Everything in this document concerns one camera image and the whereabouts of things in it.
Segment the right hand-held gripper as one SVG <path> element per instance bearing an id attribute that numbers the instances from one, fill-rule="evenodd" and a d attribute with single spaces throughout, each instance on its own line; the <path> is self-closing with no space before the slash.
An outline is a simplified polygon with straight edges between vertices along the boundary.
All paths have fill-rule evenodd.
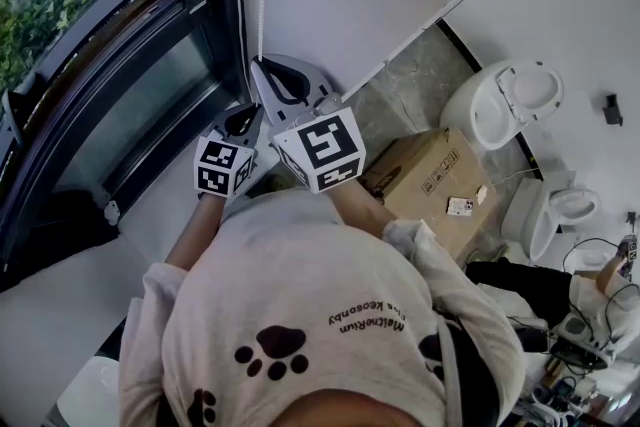
<path id="1" fill-rule="evenodd" d="M 322 70 L 284 55 L 250 64 L 281 161 L 312 193 L 360 176 L 366 149 L 353 111 L 334 93 Z"/>

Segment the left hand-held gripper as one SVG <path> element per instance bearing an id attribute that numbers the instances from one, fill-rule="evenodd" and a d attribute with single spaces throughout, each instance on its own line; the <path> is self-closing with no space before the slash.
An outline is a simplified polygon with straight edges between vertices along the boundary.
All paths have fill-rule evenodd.
<path id="1" fill-rule="evenodd" d="M 193 163 L 194 188 L 208 194 L 235 201 L 249 188 L 255 150 L 264 109 L 246 103 L 222 111 L 214 118 L 208 136 L 197 141 Z"/>

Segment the person's right forearm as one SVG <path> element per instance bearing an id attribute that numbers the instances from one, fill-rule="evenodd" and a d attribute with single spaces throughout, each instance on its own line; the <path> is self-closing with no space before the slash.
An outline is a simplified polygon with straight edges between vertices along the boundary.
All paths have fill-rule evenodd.
<path id="1" fill-rule="evenodd" d="M 356 179 L 341 183 L 326 194 L 346 225 L 375 237 L 381 238 L 384 228 L 397 219 Z"/>

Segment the person's left forearm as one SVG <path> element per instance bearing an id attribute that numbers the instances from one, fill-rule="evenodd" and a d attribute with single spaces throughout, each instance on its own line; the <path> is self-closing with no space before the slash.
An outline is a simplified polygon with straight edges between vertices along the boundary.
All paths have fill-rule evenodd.
<path id="1" fill-rule="evenodd" d="M 166 264 L 190 271 L 214 240 L 226 199 L 205 194 L 168 254 Z"/>

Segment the dark framed window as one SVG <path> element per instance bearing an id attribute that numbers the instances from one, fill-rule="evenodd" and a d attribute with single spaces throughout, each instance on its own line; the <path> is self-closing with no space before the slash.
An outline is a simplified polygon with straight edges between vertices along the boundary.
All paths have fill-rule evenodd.
<path id="1" fill-rule="evenodd" d="M 241 0 L 95 0 L 0 92 L 0 293 L 116 238 L 106 204 L 125 213 L 216 114 L 247 98 L 242 23 Z"/>

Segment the large cardboard box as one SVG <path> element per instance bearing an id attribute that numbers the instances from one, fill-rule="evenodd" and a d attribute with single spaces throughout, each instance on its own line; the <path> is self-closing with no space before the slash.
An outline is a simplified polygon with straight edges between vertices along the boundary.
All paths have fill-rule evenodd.
<path id="1" fill-rule="evenodd" d="M 470 250 L 498 205 L 487 172 L 458 129 L 433 129 L 394 140 L 362 176 L 362 183 L 397 217 L 423 220 L 455 259 Z M 478 205 L 481 185 L 489 192 Z M 449 216 L 449 197 L 472 199 L 472 216 Z"/>

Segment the grey paw-print sweatshirt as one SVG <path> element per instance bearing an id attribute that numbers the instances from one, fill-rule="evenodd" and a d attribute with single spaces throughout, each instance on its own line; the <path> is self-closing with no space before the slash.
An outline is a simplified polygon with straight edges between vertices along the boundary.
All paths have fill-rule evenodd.
<path id="1" fill-rule="evenodd" d="M 498 427 L 525 377 L 499 306 L 421 221 L 382 237 L 300 188 L 224 207 L 190 271 L 163 263 L 131 302 L 119 357 L 119 427 L 271 427 L 324 389 L 440 408 L 439 319 L 470 335 L 496 383 Z"/>

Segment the round white tankless toilet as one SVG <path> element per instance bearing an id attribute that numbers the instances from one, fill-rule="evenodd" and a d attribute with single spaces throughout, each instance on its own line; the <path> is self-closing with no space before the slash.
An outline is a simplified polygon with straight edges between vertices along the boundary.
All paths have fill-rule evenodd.
<path id="1" fill-rule="evenodd" d="M 539 60 L 505 60 L 466 80 L 447 101 L 439 125 L 459 129 L 480 152 L 505 146 L 564 100 L 559 73 Z"/>

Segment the white patterned phone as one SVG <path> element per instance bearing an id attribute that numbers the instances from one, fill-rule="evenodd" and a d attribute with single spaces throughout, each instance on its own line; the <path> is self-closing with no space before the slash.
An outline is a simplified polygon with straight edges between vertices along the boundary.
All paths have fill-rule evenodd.
<path id="1" fill-rule="evenodd" d="M 471 217 L 474 201 L 470 198 L 449 197 L 446 213 L 454 217 Z"/>

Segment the white windowsill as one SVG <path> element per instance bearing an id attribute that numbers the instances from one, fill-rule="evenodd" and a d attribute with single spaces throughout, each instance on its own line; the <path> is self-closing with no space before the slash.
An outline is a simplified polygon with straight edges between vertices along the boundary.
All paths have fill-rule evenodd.
<path id="1" fill-rule="evenodd" d="M 0 418 L 39 427 L 125 318 L 142 277 L 164 261 L 198 198 L 191 142 L 119 222 L 119 236 L 0 294 Z"/>

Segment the white toilet with tank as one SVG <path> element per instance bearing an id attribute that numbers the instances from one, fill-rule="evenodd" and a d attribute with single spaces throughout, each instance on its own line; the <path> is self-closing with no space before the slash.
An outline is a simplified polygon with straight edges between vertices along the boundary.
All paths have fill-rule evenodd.
<path id="1" fill-rule="evenodd" d="M 564 257 L 562 269 L 565 272 L 598 271 L 612 256 L 612 247 L 604 241 L 583 241 L 572 248 Z"/>
<path id="2" fill-rule="evenodd" d="M 504 216 L 501 235 L 519 243 L 535 262 L 547 251 L 559 227 L 590 220 L 600 204 L 599 195 L 582 186 L 523 178 Z"/>

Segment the white ceramic fixture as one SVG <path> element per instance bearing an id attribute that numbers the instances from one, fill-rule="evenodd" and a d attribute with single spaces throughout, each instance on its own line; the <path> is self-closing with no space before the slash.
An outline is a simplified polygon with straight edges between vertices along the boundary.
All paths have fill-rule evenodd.
<path id="1" fill-rule="evenodd" d="M 69 427 L 119 427 L 118 370 L 108 357 L 85 363 L 56 402 Z"/>

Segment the grey chair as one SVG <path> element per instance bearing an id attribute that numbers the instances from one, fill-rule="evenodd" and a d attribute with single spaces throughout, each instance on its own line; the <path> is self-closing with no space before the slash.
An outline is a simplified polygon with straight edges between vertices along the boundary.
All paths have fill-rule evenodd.
<path id="1" fill-rule="evenodd" d="M 608 330 L 592 326 L 580 315 L 569 313 L 554 333 L 550 353 L 567 365 L 597 371 L 608 368 L 615 359 Z"/>

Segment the pile of electronic equipment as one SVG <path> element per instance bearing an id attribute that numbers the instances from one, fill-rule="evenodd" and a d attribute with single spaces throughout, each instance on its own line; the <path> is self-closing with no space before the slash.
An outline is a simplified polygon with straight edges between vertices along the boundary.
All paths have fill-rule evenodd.
<path id="1" fill-rule="evenodd" d="M 515 427 L 612 427 L 605 416 L 619 402 L 603 394 L 591 372 L 567 368 L 566 375 L 546 375 L 520 398 Z"/>

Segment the black wall-mounted holder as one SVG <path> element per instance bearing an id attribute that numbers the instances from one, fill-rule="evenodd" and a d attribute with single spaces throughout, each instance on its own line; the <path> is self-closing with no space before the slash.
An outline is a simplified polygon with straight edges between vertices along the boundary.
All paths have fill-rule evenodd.
<path id="1" fill-rule="evenodd" d="M 617 95 L 609 94 L 605 97 L 606 105 L 603 107 L 603 114 L 608 125 L 623 125 L 623 116 L 621 114 Z"/>

